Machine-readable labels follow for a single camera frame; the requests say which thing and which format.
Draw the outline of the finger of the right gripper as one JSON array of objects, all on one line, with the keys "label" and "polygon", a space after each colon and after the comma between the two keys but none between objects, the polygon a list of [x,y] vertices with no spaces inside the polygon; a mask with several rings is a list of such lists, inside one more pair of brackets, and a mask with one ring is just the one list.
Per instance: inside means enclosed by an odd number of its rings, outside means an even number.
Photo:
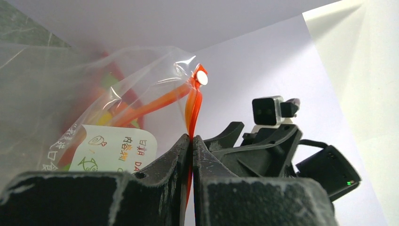
[{"label": "finger of the right gripper", "polygon": [[219,135],[204,140],[204,143],[210,152],[232,148],[237,142],[243,129],[244,123],[233,121]]}]

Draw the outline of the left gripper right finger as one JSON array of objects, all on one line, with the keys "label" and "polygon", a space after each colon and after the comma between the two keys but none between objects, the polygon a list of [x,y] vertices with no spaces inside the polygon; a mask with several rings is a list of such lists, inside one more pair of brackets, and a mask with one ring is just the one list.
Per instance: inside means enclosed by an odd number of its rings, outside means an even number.
[{"label": "left gripper right finger", "polygon": [[193,140],[193,193],[198,226],[336,226],[332,203],[308,178],[241,178]]}]

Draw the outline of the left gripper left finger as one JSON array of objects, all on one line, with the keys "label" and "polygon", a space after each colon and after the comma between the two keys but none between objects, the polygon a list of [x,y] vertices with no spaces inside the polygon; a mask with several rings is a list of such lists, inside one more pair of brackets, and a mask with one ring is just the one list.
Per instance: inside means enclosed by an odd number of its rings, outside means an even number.
[{"label": "left gripper left finger", "polygon": [[0,196],[3,226],[182,226],[188,135],[136,173],[44,172],[16,176]]}]

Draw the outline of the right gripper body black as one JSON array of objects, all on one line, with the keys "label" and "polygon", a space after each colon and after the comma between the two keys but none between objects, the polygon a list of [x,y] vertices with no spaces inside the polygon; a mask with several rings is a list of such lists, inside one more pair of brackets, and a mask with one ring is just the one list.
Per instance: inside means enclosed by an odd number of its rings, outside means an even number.
[{"label": "right gripper body black", "polygon": [[294,124],[244,133],[240,146],[216,147],[212,154],[239,177],[289,177],[289,168],[303,133]]}]

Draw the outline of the clear zip top bag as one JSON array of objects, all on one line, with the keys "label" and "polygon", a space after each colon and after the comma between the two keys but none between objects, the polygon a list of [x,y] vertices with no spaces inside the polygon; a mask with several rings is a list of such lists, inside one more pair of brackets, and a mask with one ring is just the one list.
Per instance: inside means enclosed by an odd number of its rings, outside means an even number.
[{"label": "clear zip top bag", "polygon": [[193,136],[209,75],[176,47],[0,45],[0,186],[27,171],[135,173]]}]

